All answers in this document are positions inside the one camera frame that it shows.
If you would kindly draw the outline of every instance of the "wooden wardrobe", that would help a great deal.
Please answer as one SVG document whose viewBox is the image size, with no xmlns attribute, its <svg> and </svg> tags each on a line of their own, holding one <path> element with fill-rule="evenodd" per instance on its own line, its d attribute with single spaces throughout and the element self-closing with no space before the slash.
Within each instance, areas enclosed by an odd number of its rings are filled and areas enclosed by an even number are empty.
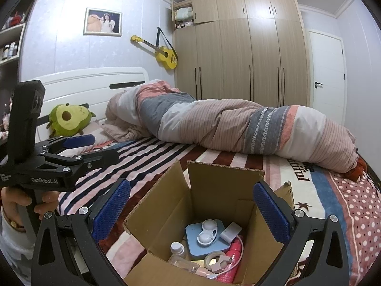
<svg viewBox="0 0 381 286">
<path fill-rule="evenodd" d="M 176 86 L 196 99 L 267 107 L 309 104 L 306 35 L 297 0 L 187 0 L 194 26 L 176 29 Z"/>
</svg>

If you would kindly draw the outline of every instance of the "wall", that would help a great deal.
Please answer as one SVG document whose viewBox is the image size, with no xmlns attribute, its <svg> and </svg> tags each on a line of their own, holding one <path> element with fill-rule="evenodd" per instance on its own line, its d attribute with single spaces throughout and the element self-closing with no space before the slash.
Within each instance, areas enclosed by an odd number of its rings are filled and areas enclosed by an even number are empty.
<svg viewBox="0 0 381 286">
<path fill-rule="evenodd" d="M 381 177 L 381 31 L 355 0 L 338 18 L 347 61 L 345 126 L 356 136 L 359 154 Z"/>
<path fill-rule="evenodd" d="M 341 36 L 338 20 L 328 15 L 316 12 L 301 11 L 305 29 L 314 29 L 321 32 Z"/>
<path fill-rule="evenodd" d="M 123 13 L 122 36 L 83 35 L 87 7 Z M 158 26 L 172 41 L 170 8 L 168 0 L 37 0 L 25 32 L 20 78 L 82 68 L 141 66 L 150 80 L 164 79 L 174 86 L 173 71 L 160 66 L 152 51 L 130 42 L 136 34 L 155 43 Z"/>
</svg>

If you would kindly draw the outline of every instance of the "avocado plush toy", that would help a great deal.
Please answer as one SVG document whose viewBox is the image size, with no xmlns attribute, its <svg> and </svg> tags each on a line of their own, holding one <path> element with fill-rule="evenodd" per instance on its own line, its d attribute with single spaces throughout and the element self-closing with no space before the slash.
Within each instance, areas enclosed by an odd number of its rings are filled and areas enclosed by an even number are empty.
<svg viewBox="0 0 381 286">
<path fill-rule="evenodd" d="M 95 114 L 80 105 L 59 104 L 49 114 L 47 129 L 52 128 L 50 137 L 83 135 L 85 128 Z"/>
</svg>

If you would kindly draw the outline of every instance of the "person's arm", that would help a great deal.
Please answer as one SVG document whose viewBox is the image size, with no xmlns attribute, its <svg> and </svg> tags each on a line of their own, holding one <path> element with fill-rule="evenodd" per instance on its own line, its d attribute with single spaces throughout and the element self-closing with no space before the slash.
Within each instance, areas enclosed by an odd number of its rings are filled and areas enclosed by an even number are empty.
<svg viewBox="0 0 381 286">
<path fill-rule="evenodd" d="M 42 199 L 45 203 L 35 207 L 35 212 L 40 214 L 40 219 L 47 211 L 54 211 L 57 208 L 58 195 L 59 193 L 55 191 L 47 191 L 43 194 Z M 18 188 L 5 187 L 1 190 L 1 201 L 0 249 L 19 279 L 29 286 L 34 244 L 29 242 L 22 228 L 17 204 L 27 206 L 32 200 Z M 18 230 L 11 226 L 12 221 L 20 226 Z"/>
</svg>

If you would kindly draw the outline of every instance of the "door frame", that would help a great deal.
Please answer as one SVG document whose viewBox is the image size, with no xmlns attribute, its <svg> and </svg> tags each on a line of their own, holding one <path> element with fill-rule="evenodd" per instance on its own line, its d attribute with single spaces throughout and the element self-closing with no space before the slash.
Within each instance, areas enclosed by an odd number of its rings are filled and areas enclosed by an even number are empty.
<svg viewBox="0 0 381 286">
<path fill-rule="evenodd" d="M 344 81 L 344 107 L 343 107 L 343 111 L 342 111 L 342 119 L 341 119 L 341 124 L 344 126 L 344 122 L 345 122 L 345 115 L 346 115 L 346 111 L 347 111 L 347 82 L 348 82 L 348 73 L 347 73 L 347 63 L 346 63 L 346 57 L 345 57 L 345 48 L 344 48 L 344 42 L 342 40 L 341 37 L 337 36 L 337 35 L 334 35 L 334 34 L 331 34 L 331 33 L 327 33 L 327 32 L 323 32 L 323 31 L 320 31 L 320 30 L 316 30 L 316 29 L 306 29 L 306 32 L 307 32 L 307 44 L 308 44 L 308 53 L 309 53 L 309 61 L 310 61 L 310 79 L 311 79 L 311 86 L 310 86 L 310 107 L 313 107 L 314 105 L 314 60 L 312 58 L 312 47 L 311 47 L 311 38 L 310 38 L 310 32 L 312 33 L 317 33 L 317 34 L 322 34 L 322 35 L 325 35 L 325 36 L 329 36 L 331 38 L 334 38 L 334 39 L 337 39 L 341 42 L 341 48 L 342 48 L 342 51 L 343 51 L 343 60 L 344 60 L 344 74 L 345 74 L 345 81 Z"/>
</svg>

